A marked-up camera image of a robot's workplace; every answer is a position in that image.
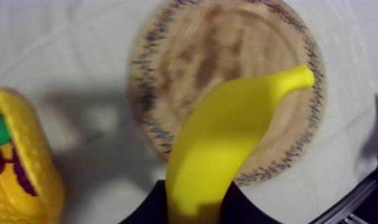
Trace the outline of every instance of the table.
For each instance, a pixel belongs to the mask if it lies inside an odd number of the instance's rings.
[[[0,86],[38,111],[68,190],[63,224],[117,223],[165,164],[126,103],[129,54],[160,0],[0,0]],[[323,124],[305,157],[242,188],[283,223],[306,223],[376,167],[378,0],[288,0],[327,69]]]

